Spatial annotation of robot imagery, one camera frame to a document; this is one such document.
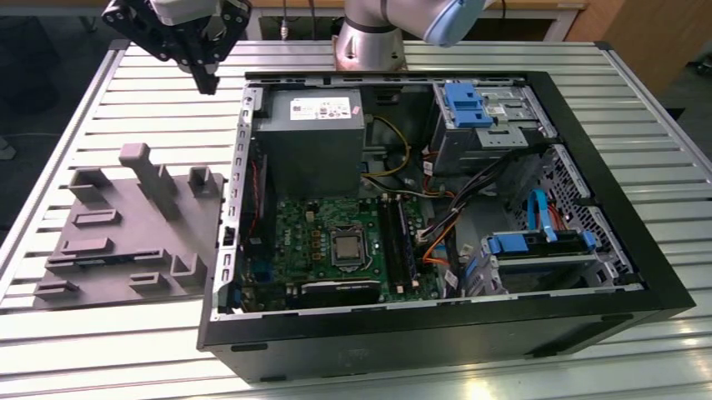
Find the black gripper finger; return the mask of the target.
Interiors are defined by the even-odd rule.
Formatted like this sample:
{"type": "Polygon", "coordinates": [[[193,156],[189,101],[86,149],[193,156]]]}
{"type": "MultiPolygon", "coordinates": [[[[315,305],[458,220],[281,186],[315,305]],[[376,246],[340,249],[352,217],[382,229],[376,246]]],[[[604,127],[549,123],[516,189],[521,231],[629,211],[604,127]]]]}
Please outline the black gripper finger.
{"type": "MultiPolygon", "coordinates": [[[[110,1],[102,19],[147,53],[158,58],[158,28],[163,22],[148,1],[110,1]]],[[[185,23],[207,23],[207,18],[201,17],[185,23]]],[[[177,65],[191,74],[199,93],[206,94],[207,71],[205,65],[199,62],[177,62],[177,65]]]]}
{"type": "Polygon", "coordinates": [[[246,27],[250,23],[251,1],[221,1],[219,14],[211,18],[209,56],[210,67],[210,85],[206,93],[213,95],[217,92],[219,78],[217,76],[217,67],[230,54],[233,47],[243,37],[246,27]]]}

